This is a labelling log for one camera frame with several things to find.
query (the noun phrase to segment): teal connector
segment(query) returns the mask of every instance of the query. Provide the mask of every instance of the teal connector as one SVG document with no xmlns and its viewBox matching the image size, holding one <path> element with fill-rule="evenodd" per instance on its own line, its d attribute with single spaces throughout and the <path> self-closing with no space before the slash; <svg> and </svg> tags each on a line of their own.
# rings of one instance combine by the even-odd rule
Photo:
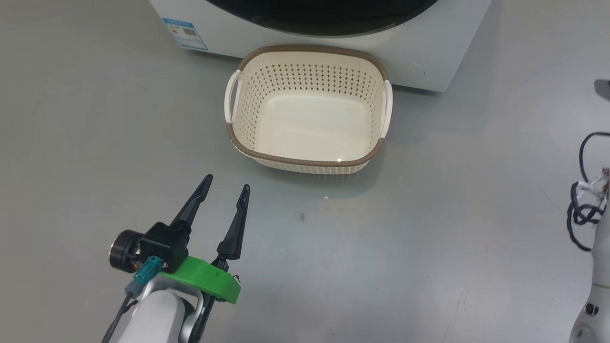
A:
<svg viewBox="0 0 610 343">
<path fill-rule="evenodd" d="M 138 269 L 134 275 L 134 280 L 125 287 L 125 294 L 131 294 L 132 298 L 137 298 L 146 284 L 151 281 L 163 268 L 163 260 L 157 256 L 149 257 L 144 265 Z"/>
</svg>

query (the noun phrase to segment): camera lens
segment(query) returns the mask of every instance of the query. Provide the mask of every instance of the camera lens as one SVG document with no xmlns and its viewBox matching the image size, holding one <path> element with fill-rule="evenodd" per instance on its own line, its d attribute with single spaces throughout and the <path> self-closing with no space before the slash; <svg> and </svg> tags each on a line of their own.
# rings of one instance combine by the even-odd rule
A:
<svg viewBox="0 0 610 343">
<path fill-rule="evenodd" d="M 110 247 L 110 265 L 113 268 L 127 273 L 134 273 L 137 270 L 138 242 L 144 234 L 125 230 L 120 233 Z"/>
</svg>

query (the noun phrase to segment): black wire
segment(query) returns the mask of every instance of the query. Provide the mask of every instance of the black wire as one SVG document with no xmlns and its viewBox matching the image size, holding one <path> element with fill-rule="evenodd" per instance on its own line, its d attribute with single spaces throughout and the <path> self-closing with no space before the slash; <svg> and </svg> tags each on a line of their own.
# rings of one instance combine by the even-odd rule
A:
<svg viewBox="0 0 610 343">
<path fill-rule="evenodd" d="M 584 146 L 587 145 L 587 142 L 589 141 L 589 139 L 591 137 L 594 137 L 596 135 L 610 137 L 610 132 L 604 132 L 604 131 L 593 132 L 593 133 L 589 134 L 587 137 L 585 137 L 583 142 L 580 144 L 580 151 L 578 152 L 578 165 L 580 166 L 580 174 L 583 176 L 584 182 L 589 182 L 587 173 L 584 172 L 584 162 L 583 162 Z"/>
<path fill-rule="evenodd" d="M 127 304 L 131 300 L 132 296 L 133 295 L 131 292 L 127 293 L 127 297 L 125 297 L 125 300 L 123 300 L 123 304 L 121 305 L 121 308 L 118 310 L 115 320 L 112 322 L 112 324 L 110 324 L 110 327 L 108 327 L 108 330 L 106 331 L 106 334 L 104 335 L 104 338 L 102 339 L 102 343 L 110 342 L 110 338 L 112 337 L 112 334 L 116 330 L 118 322 L 119 322 L 119 320 L 121 320 L 121 316 L 123 315 L 123 313 L 127 312 L 127 310 L 126 310 Z"/>
<path fill-rule="evenodd" d="M 129 305 L 127 305 L 127 307 L 125 307 L 125 311 L 123 312 L 123 314 L 127 313 L 127 311 L 129 311 L 129 309 L 131 309 L 137 303 L 138 303 L 137 299 L 132 301 Z"/>
<path fill-rule="evenodd" d="M 203 330 L 206 328 L 207 319 L 210 317 L 210 312 L 212 311 L 212 306 L 215 302 L 216 297 L 210 295 L 206 307 L 203 309 L 203 313 L 197 317 L 197 320 L 193 324 L 190 336 L 188 337 L 188 343 L 198 343 L 201 340 L 201 335 L 203 334 Z"/>
<path fill-rule="evenodd" d="M 587 145 L 587 142 L 589 141 L 589 139 L 591 139 L 591 137 L 595 137 L 598 135 L 604 136 L 604 137 L 610 137 L 610 132 L 598 131 L 598 132 L 593 132 L 593 133 L 589 134 L 587 137 L 584 138 L 583 142 L 580 145 L 580 150 L 578 151 L 578 166 L 580 168 L 580 174 L 583 176 L 583 180 L 585 182 L 589 182 L 589 178 L 587 177 L 587 173 L 584 171 L 584 161 L 583 161 L 584 147 L 585 147 L 585 145 Z M 584 225 L 586 223 L 597 224 L 597 223 L 599 223 L 600 220 L 599 220 L 599 218 L 594 218 L 594 216 L 596 214 L 599 214 L 599 215 L 604 214 L 606 207 L 604 207 L 603 209 L 600 209 L 599 207 L 593 206 L 591 204 L 582 204 L 582 205 L 578 204 L 578 195 L 576 194 L 577 190 L 578 190 L 578 182 L 574 182 L 570 189 L 571 202 L 570 202 L 570 205 L 568 206 L 566 226 L 567 226 L 568 233 L 570 234 L 570 239 L 572 240 L 572 242 L 574 244 L 576 244 L 576 246 L 580 250 L 591 251 L 591 248 L 585 247 L 574 235 L 574 230 L 572 228 L 572 222 L 574 222 L 577 225 Z M 588 210 L 589 212 L 587 212 L 587 214 L 584 215 L 583 214 L 584 210 Z"/>
</svg>

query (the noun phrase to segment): beige basket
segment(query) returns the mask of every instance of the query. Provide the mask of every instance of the beige basket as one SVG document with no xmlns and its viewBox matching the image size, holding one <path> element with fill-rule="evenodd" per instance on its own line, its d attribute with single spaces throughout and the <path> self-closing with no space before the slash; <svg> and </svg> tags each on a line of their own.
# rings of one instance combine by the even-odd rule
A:
<svg viewBox="0 0 610 343">
<path fill-rule="evenodd" d="M 252 52 L 231 76 L 224 99 L 229 137 L 239 151 L 299 173 L 358 172 L 381 149 L 391 115 L 384 67 L 364 52 L 326 46 Z"/>
</svg>

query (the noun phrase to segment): brown basket rim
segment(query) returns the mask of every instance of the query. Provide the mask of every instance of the brown basket rim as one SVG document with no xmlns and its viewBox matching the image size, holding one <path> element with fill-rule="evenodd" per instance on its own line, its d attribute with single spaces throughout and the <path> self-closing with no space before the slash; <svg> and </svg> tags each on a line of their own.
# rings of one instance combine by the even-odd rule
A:
<svg viewBox="0 0 610 343">
<path fill-rule="evenodd" d="M 377 144 L 373 147 L 373 149 L 371 151 L 368 152 L 368 154 L 366 154 L 362 158 L 352 160 L 352 161 L 337 162 L 337 161 L 311 161 L 311 160 L 304 160 L 304 159 L 291 159 L 291 158 L 287 158 L 287 157 L 279 157 L 279 156 L 259 153 L 257 151 L 246 148 L 245 146 L 243 146 L 243 144 L 241 144 L 241 142 L 239 142 L 239 139 L 237 139 L 237 136 L 235 135 L 235 132 L 233 131 L 233 124 L 226 123 L 226 126 L 227 126 L 227 132 L 229 133 L 229 138 L 231 139 L 231 142 L 233 143 L 233 145 L 235 145 L 235 147 L 239 151 L 241 151 L 242 153 L 244 153 L 248 156 L 256 157 L 259 159 L 266 159 L 266 160 L 273 161 L 273 162 L 296 164 L 296 165 L 310 165 L 312 167 L 354 167 L 354 166 L 357 166 L 357 165 L 370 161 L 381 150 L 381 147 L 383 146 L 383 143 L 384 143 L 384 139 L 380 138 L 377 141 Z"/>
<path fill-rule="evenodd" d="M 357 57 L 360 59 L 367 60 L 371 62 L 381 73 L 381 77 L 384 81 L 388 80 L 388 75 L 386 68 L 384 65 L 373 55 L 352 49 L 344 49 L 344 48 L 336 48 L 334 46 L 324 46 L 324 45 L 272 45 L 265 46 L 263 48 L 259 48 L 249 53 L 237 66 L 237 69 L 242 70 L 246 67 L 246 65 L 252 61 L 255 57 L 266 54 L 268 52 L 322 52 L 327 54 L 337 54 L 344 56 Z"/>
</svg>

